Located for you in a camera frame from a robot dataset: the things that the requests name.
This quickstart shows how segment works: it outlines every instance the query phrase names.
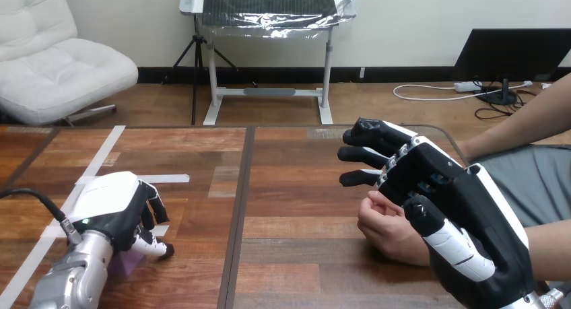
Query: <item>black tripod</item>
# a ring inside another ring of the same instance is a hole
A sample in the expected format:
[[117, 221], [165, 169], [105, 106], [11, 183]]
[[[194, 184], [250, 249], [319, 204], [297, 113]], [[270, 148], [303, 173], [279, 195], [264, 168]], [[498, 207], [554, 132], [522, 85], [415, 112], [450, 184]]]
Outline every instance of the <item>black tripod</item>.
[[[202, 64], [202, 44], [203, 43], [208, 44], [206, 39], [204, 39], [204, 36], [200, 35], [200, 30], [198, 28], [198, 22], [197, 22], [196, 14], [194, 14], [193, 17], [194, 17], [195, 33], [196, 34], [193, 35], [193, 40], [189, 43], [189, 45], [184, 50], [184, 52], [181, 54], [181, 56], [178, 58], [176, 63], [172, 66], [172, 74], [174, 75], [176, 68], [178, 67], [178, 64], [180, 63], [182, 58], [184, 58], [184, 56], [187, 54], [187, 52], [191, 49], [192, 45], [196, 44], [196, 46], [195, 46], [195, 68], [194, 68], [194, 76], [193, 76], [193, 118], [192, 118], [192, 125], [194, 125], [195, 121], [196, 121], [196, 94], [197, 94], [197, 87], [198, 87], [199, 72], [200, 72], [200, 76], [202, 76], [202, 73], [204, 71], [204, 66]], [[214, 48], [214, 53], [216, 53], [219, 57], [221, 57], [224, 61], [226, 61], [226, 63], [232, 67], [232, 70], [234, 70], [235, 72], [240, 74], [238, 68], [230, 60], [228, 60], [227, 57], [225, 57], [222, 53], [220, 53], [219, 50]], [[168, 82], [169, 82], [169, 76], [166, 75], [161, 84], [165, 84]], [[254, 81], [246, 81], [246, 82], [251, 82], [252, 85], [254, 86], [254, 88], [258, 88], [257, 83], [255, 83]]]

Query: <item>chair leg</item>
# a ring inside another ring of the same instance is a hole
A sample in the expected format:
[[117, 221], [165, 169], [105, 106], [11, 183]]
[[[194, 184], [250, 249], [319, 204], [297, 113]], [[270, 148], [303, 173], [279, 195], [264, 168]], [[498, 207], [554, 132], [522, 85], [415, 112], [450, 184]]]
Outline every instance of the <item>chair leg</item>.
[[75, 121], [79, 121], [80, 119], [85, 119], [87, 117], [95, 116], [102, 114], [104, 112], [116, 112], [117, 106], [115, 105], [108, 105], [103, 107], [97, 107], [93, 109], [84, 110], [82, 112], [78, 112], [77, 114], [69, 115], [68, 117], [64, 118], [66, 122], [73, 123]]

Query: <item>computer monitor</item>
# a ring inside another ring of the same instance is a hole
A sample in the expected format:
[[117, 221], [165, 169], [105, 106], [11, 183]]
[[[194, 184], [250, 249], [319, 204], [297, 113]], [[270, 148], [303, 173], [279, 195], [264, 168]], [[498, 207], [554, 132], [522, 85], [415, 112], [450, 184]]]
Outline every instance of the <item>computer monitor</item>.
[[547, 81], [571, 50], [571, 29], [474, 29], [458, 58], [455, 81], [500, 81], [502, 91], [478, 96], [514, 104], [509, 81]]

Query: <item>purple object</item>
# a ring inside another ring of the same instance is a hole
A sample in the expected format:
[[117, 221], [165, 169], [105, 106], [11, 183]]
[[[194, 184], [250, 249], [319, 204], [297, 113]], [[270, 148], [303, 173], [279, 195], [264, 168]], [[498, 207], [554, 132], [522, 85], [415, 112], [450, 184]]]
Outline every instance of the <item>purple object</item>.
[[136, 250], [119, 252], [111, 259], [107, 271], [113, 275], [128, 277], [144, 258], [145, 255]]

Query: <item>white chair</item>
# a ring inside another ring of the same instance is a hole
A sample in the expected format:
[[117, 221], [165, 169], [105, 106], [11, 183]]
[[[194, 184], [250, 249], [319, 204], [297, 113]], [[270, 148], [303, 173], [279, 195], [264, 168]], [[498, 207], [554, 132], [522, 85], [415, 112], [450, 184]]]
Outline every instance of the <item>white chair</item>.
[[108, 46], [76, 37], [65, 0], [0, 0], [0, 110], [29, 125], [114, 110], [72, 115], [134, 85], [137, 66]]

